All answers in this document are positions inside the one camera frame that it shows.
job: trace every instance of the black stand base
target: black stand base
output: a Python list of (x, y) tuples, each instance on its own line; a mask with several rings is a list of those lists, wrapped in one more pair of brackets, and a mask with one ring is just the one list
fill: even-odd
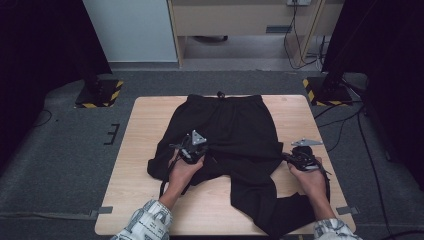
[(303, 80), (309, 101), (312, 105), (333, 106), (333, 105), (352, 105), (352, 98), (344, 86), (337, 86), (332, 91), (323, 87), (324, 77), (308, 77)]
[(75, 101), (76, 108), (95, 108), (95, 107), (111, 107), (116, 98), (123, 81), (120, 80), (100, 80), (101, 91), (99, 94), (92, 94), (84, 85), (77, 100)]

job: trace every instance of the light wood tabletop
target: light wood tabletop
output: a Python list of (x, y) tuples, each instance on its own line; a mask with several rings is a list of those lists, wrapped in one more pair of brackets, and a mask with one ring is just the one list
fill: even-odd
[[(278, 139), (284, 152), (291, 143), (302, 138), (321, 141), (309, 104), (301, 95), (262, 95), (273, 117)], [(102, 207), (113, 207), (111, 213), (100, 214), (95, 231), (99, 235), (114, 235), (128, 223), (133, 212), (150, 199), (158, 199), (161, 181), (147, 173), (147, 163), (155, 155), (175, 109), (187, 96), (140, 97), (136, 100), (121, 148), (110, 178)], [(331, 186), (331, 205), (336, 216), (352, 231), (356, 226), (351, 214), (337, 215), (336, 208), (347, 206), (337, 176), (324, 145), (312, 146), (315, 156), (323, 160)], [(278, 197), (300, 192), (297, 180), (283, 162), (272, 174)], [(191, 186), (173, 208), (171, 235), (265, 235), (252, 220), (230, 204), (230, 178), (221, 176)], [(308, 224), (291, 234), (312, 234)]]

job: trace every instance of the person's right hand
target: person's right hand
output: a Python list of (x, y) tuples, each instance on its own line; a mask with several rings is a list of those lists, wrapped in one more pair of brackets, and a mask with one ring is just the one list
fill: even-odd
[(325, 179), (319, 169), (312, 171), (299, 171), (291, 163), (288, 164), (290, 172), (297, 178), (303, 191), (309, 198), (326, 197)]

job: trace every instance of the power strip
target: power strip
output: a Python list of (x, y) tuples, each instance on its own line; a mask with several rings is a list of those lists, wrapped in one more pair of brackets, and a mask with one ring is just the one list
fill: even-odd
[(288, 6), (309, 6), (311, 5), (311, 0), (287, 0)]

